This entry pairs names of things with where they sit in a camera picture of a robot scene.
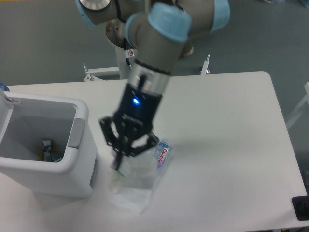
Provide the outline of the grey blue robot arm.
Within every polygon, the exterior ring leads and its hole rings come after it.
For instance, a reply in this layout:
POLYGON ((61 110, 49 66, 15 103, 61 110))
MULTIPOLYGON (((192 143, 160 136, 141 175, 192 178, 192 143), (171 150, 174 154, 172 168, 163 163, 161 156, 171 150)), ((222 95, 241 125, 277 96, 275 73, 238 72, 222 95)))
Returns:
POLYGON ((143 0, 78 0, 76 6, 86 24, 123 22, 124 43, 138 52, 118 109, 99 121, 118 170, 124 157, 158 144, 153 119, 181 50, 190 37, 224 27, 230 6, 226 0, 159 0, 149 6, 143 0))

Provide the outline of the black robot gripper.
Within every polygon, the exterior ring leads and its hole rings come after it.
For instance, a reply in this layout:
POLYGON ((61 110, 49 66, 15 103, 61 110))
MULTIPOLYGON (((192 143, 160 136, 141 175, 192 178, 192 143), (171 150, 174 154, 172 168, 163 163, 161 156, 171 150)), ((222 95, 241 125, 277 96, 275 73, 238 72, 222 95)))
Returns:
POLYGON ((112 163, 114 170, 119 170, 123 157, 138 156, 159 143, 159 138, 151 131, 162 97, 162 94, 152 95, 139 92, 135 86, 127 84, 113 118, 107 116, 99 120, 106 144, 116 153, 112 163), (113 122, 116 125, 118 136, 113 132, 113 122), (130 146, 129 139, 135 141, 146 134, 147 139, 143 145, 130 146))

